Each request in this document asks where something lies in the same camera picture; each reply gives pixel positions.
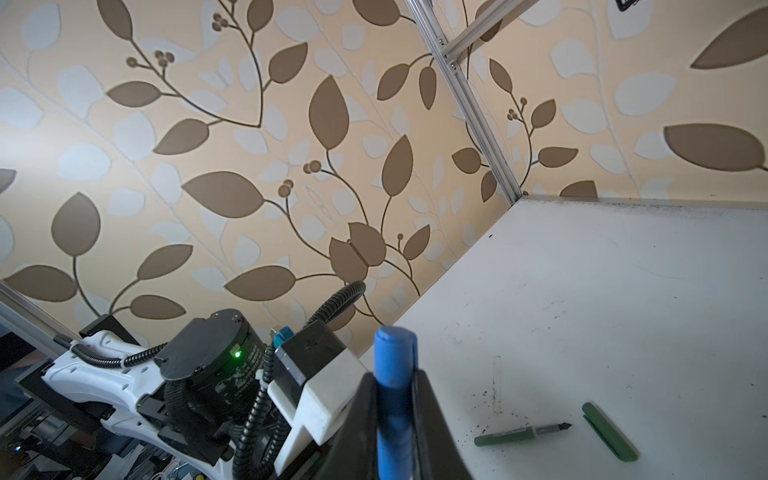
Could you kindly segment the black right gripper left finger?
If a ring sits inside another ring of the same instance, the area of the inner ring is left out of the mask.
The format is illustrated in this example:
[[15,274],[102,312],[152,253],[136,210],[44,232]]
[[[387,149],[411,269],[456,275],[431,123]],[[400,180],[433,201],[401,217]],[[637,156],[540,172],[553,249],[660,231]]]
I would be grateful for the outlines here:
[[377,466],[377,382],[363,375],[346,419],[337,432],[325,462],[315,475],[321,480],[373,480]]

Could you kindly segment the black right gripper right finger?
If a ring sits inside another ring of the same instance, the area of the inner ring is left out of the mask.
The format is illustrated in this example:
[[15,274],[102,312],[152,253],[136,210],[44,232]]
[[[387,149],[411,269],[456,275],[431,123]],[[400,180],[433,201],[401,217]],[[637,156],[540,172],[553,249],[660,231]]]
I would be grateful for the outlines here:
[[424,370],[414,372],[411,403],[413,478],[471,480]]

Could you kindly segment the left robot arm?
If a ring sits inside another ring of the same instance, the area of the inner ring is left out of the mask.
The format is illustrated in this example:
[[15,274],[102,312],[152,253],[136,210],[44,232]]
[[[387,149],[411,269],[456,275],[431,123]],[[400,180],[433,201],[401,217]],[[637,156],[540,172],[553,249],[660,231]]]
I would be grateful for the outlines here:
[[43,382],[75,404],[105,408],[101,425],[178,456],[211,479],[272,479],[342,426],[365,369],[331,330],[364,295],[356,281],[299,330],[257,334],[224,309],[148,349],[109,331],[64,335]]

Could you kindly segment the blue pen cap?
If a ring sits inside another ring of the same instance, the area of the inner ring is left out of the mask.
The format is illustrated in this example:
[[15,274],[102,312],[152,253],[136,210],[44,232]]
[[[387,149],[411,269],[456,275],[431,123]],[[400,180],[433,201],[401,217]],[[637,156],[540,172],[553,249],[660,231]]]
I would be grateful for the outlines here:
[[411,382],[418,366],[416,335],[383,326],[374,339],[377,462],[380,479],[412,478]]

